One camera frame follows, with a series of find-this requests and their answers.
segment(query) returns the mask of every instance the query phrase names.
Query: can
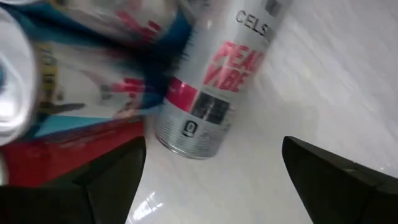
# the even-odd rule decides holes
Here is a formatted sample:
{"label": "can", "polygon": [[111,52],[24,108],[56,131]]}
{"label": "can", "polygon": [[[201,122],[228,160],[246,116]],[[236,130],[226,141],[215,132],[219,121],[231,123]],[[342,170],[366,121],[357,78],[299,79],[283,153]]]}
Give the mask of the can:
{"label": "can", "polygon": [[0,0],[18,10],[136,48],[173,51],[192,25],[176,0]]}
{"label": "can", "polygon": [[144,121],[137,119],[8,144],[0,152],[0,186],[38,187],[142,136]]}
{"label": "can", "polygon": [[154,64],[143,68],[118,45],[4,8],[0,146],[157,111],[164,84]]}
{"label": "can", "polygon": [[211,0],[169,86],[155,128],[168,149],[217,154],[242,92],[259,70],[289,0]]}

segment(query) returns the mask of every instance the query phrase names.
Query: colorful can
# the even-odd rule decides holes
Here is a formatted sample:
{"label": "colorful can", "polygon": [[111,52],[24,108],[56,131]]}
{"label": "colorful can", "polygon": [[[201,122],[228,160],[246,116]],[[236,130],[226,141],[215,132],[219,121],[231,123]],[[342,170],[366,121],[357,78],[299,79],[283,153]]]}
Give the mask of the colorful can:
{"label": "colorful can", "polygon": [[10,8],[0,9],[0,29],[0,146],[28,129],[26,138],[37,138],[147,114],[162,102],[161,72],[118,46]]}
{"label": "colorful can", "polygon": [[18,10],[139,48],[173,50],[192,28],[176,0],[0,0]]}
{"label": "colorful can", "polygon": [[218,152],[239,96],[259,70],[289,0],[211,0],[199,18],[155,129],[192,159]]}

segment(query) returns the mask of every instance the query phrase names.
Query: blurry can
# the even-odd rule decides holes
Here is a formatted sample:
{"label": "blurry can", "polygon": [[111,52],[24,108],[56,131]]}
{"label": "blurry can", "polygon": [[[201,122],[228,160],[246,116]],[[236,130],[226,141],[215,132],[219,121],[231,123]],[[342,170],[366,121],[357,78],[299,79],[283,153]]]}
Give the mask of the blurry can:
{"label": "blurry can", "polygon": [[176,0],[0,0],[18,10],[123,44],[180,45],[191,24]]}
{"label": "blurry can", "polygon": [[162,100],[151,85],[160,76],[108,42],[10,8],[0,29],[0,146],[28,129],[31,139],[147,114]]}
{"label": "blurry can", "polygon": [[239,98],[261,66],[289,0],[211,0],[199,18],[155,129],[173,152],[218,152]]}

